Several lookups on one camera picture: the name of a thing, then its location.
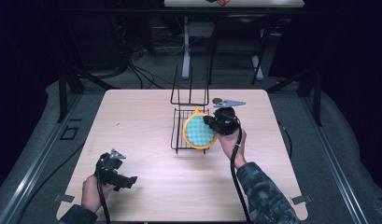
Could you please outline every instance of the black cable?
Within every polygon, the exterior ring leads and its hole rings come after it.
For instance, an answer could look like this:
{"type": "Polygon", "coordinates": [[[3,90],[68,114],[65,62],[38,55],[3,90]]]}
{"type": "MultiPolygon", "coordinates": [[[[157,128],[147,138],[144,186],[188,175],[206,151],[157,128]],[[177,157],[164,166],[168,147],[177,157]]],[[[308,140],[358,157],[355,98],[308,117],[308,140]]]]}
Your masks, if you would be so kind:
{"type": "Polygon", "coordinates": [[[278,121],[277,120],[277,124],[279,125],[279,126],[281,126],[281,129],[284,131],[284,133],[286,134],[286,136],[288,137],[288,139],[289,139],[289,142],[290,142],[290,149],[289,149],[289,157],[290,157],[290,159],[291,159],[291,157],[292,157],[292,140],[290,139],[290,134],[289,134],[289,132],[287,132],[287,129],[284,127],[284,125],[282,125],[281,124],[281,122],[280,121],[278,121]]]}
{"type": "Polygon", "coordinates": [[[231,174],[232,174],[234,186],[236,187],[237,194],[239,196],[240,202],[241,202],[242,207],[243,207],[244,214],[246,216],[247,224],[252,224],[253,222],[249,218],[249,213],[247,210],[246,201],[244,200],[243,193],[241,192],[239,183],[237,181],[236,173],[234,171],[234,159],[236,158],[237,150],[239,149],[239,147],[241,147],[241,139],[242,139],[242,135],[243,135],[242,134],[243,131],[242,131],[241,125],[240,125],[240,120],[238,119],[236,122],[239,125],[239,127],[238,127],[239,135],[237,136],[237,142],[236,142],[236,145],[234,145],[234,149],[233,149],[233,153],[232,153],[232,157],[231,157],[231,174]]]}
{"type": "Polygon", "coordinates": [[[141,77],[137,74],[137,72],[133,69],[133,65],[129,63],[129,68],[132,70],[132,72],[137,76],[138,80],[140,81],[140,90],[143,88],[143,82],[141,77]]]}
{"type": "Polygon", "coordinates": [[[106,206],[106,198],[104,197],[103,183],[101,181],[100,170],[101,170],[101,159],[98,161],[98,165],[97,165],[97,186],[96,187],[97,187],[98,195],[100,196],[100,203],[103,206],[104,215],[106,216],[106,224],[110,224],[111,218],[109,215],[108,207],[106,206]]]}
{"type": "Polygon", "coordinates": [[[182,86],[176,85],[176,84],[174,84],[174,83],[172,83],[172,82],[170,82],[170,81],[165,80],[165,79],[162,78],[162,77],[156,76],[156,75],[152,74],[150,71],[148,71],[148,70],[146,70],[146,69],[143,69],[143,68],[141,68],[141,67],[138,67],[137,65],[135,65],[135,64],[133,64],[133,63],[132,63],[132,66],[136,67],[138,70],[141,70],[141,71],[143,71],[143,72],[145,72],[145,73],[150,74],[150,75],[153,76],[153,77],[156,77],[156,78],[160,79],[161,81],[163,81],[163,82],[165,82],[165,83],[168,83],[168,84],[170,84],[170,85],[174,85],[174,86],[179,87],[179,88],[181,88],[181,89],[187,89],[186,87],[182,87],[182,86]]]}
{"type": "Polygon", "coordinates": [[[149,79],[149,77],[147,77],[144,73],[142,73],[142,72],[139,70],[139,67],[137,67],[137,66],[135,66],[135,65],[133,65],[133,64],[131,64],[130,66],[132,67],[133,71],[137,71],[137,72],[139,73],[139,75],[141,75],[141,76],[143,76],[144,78],[146,78],[150,83],[152,83],[152,84],[155,85],[156,87],[158,87],[158,88],[164,90],[164,87],[158,85],[156,82],[154,82],[153,80],[149,79]]]}
{"type": "Polygon", "coordinates": [[[33,200],[33,198],[36,196],[36,194],[42,189],[42,187],[46,184],[46,182],[48,182],[51,177],[56,174],[56,172],[58,170],[60,170],[60,168],[62,168],[69,160],[71,160],[71,158],[73,158],[75,156],[75,154],[77,154],[77,152],[80,151],[80,149],[85,145],[85,142],[83,142],[78,148],[77,150],[75,150],[75,152],[73,152],[65,161],[62,162],[62,164],[60,164],[56,169],[54,169],[54,171],[39,185],[39,187],[34,191],[34,193],[31,195],[31,197],[28,199],[27,203],[25,204],[25,206],[22,208],[21,210],[21,214],[20,216],[18,217],[18,221],[17,223],[20,223],[22,217],[24,216],[24,213],[25,213],[25,210],[27,210],[27,207],[28,205],[30,205],[30,202],[33,200]]]}

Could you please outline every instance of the wrist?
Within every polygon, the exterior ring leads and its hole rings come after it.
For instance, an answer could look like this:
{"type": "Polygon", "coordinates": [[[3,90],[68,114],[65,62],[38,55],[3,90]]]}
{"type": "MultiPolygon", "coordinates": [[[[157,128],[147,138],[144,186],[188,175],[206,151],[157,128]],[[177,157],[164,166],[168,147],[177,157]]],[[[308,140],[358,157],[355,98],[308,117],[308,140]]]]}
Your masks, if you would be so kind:
{"type": "Polygon", "coordinates": [[[240,167],[242,167],[246,163],[247,163],[247,161],[244,158],[236,158],[234,160],[234,168],[236,168],[236,170],[238,170],[240,167]]]}
{"type": "Polygon", "coordinates": [[[97,204],[87,204],[87,203],[82,203],[81,204],[83,207],[91,210],[92,212],[96,213],[98,209],[100,208],[101,205],[97,204]]]}

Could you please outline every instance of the chair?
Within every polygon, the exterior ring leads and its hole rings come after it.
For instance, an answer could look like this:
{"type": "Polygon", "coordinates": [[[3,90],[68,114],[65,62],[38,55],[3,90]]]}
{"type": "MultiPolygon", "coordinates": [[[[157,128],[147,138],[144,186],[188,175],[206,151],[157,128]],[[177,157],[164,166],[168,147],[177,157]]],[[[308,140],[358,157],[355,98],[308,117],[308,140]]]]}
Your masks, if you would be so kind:
{"type": "MultiPolygon", "coordinates": [[[[211,85],[212,72],[216,68],[252,68],[254,74],[252,85],[254,85],[266,43],[274,27],[276,27],[276,19],[268,15],[230,15],[216,21],[210,46],[208,85],[211,85]],[[250,65],[217,66],[216,59],[221,55],[247,55],[250,65]],[[257,64],[254,64],[252,57],[258,57],[257,64]]],[[[232,57],[227,63],[233,63],[234,60],[235,57],[232,57]]]]}

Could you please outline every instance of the camouflage sleeve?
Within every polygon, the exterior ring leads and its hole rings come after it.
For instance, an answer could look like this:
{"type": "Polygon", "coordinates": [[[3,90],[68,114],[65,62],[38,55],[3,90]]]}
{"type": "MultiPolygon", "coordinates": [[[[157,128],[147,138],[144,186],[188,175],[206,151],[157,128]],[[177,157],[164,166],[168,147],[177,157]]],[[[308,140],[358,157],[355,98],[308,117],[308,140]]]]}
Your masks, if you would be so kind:
{"type": "Polygon", "coordinates": [[[301,223],[284,194],[255,162],[240,167],[236,175],[248,196],[254,223],[301,223]]]}

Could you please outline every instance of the table leg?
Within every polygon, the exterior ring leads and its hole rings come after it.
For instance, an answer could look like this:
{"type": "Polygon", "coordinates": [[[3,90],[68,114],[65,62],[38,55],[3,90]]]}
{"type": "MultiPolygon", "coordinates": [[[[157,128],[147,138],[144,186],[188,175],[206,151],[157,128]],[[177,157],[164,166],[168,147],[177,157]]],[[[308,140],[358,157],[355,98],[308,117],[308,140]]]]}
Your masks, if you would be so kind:
{"type": "Polygon", "coordinates": [[[190,52],[190,36],[189,36],[188,17],[184,18],[184,62],[182,64],[182,78],[190,77],[191,68],[191,52],[190,52]]]}

